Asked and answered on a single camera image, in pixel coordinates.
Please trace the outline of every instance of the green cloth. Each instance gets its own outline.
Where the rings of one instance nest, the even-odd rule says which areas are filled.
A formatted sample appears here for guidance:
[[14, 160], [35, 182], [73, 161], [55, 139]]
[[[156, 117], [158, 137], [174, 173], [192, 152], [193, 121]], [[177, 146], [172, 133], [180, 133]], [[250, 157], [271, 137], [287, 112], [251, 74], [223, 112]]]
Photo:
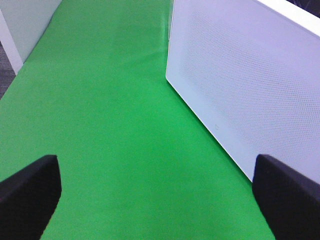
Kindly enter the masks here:
[[57, 154], [44, 240], [274, 239], [165, 78], [169, 0], [64, 0], [0, 101], [0, 180]]

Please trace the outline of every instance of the perforated panel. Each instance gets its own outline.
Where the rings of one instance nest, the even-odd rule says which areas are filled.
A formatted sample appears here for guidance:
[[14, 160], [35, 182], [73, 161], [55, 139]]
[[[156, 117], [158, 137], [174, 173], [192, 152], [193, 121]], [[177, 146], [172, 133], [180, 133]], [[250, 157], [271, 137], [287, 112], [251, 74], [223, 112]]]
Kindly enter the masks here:
[[[249, 178], [254, 161], [246, 158], [269, 154], [319, 182], [320, 164], [304, 165], [320, 147], [320, 62], [313, 57], [320, 38], [254, 1], [188, 4], [179, 13], [184, 24], [173, 15], [171, 42], [182, 42], [170, 44], [169, 82]], [[209, 122], [216, 119], [232, 139], [215, 134]]]

